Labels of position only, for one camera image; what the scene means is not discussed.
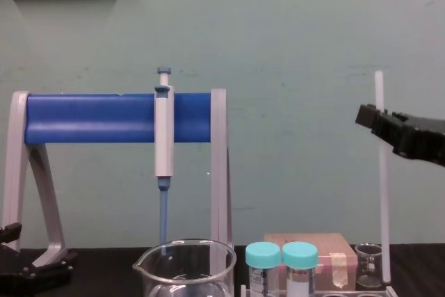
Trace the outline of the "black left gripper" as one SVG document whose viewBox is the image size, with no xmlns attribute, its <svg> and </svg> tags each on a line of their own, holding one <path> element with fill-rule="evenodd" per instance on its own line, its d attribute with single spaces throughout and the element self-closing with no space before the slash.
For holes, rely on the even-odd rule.
<svg viewBox="0 0 445 297">
<path fill-rule="evenodd" d="M 17 287 L 19 277 L 32 282 L 69 282 L 78 253 L 68 252 L 62 259 L 42 266 L 22 265 L 19 240 L 21 223 L 1 227 L 1 287 Z"/>
</svg>

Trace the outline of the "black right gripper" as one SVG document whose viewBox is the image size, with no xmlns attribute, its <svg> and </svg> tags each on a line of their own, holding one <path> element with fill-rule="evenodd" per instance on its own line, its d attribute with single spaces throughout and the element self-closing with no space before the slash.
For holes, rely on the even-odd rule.
<svg viewBox="0 0 445 297">
<path fill-rule="evenodd" d="M 355 123 L 390 144 L 398 156 L 444 167 L 444 120 L 406 113 L 389 115 L 372 104 L 362 104 Z"/>
</svg>

